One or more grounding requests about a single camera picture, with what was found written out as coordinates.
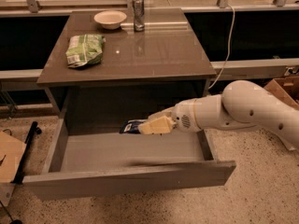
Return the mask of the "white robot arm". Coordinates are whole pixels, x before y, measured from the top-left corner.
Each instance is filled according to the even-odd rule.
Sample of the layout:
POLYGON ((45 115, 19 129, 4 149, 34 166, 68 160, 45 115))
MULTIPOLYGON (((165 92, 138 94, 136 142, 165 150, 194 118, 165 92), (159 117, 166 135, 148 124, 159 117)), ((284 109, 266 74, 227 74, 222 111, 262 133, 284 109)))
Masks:
POLYGON ((247 131, 264 128, 299 149, 299 110, 247 80, 227 85, 221 94, 192 98, 152 114, 138 126, 142 134, 197 133, 204 129, 247 131))

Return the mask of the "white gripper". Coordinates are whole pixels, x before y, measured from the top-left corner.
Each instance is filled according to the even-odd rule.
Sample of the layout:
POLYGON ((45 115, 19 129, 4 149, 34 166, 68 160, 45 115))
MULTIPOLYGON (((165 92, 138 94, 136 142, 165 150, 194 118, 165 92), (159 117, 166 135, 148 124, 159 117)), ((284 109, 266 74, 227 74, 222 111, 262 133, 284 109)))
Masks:
POLYGON ((177 103, 173 108, 161 110, 148 116, 148 119, 138 125, 141 134, 171 133, 176 128, 185 133, 201 131, 195 112, 196 98, 177 103))

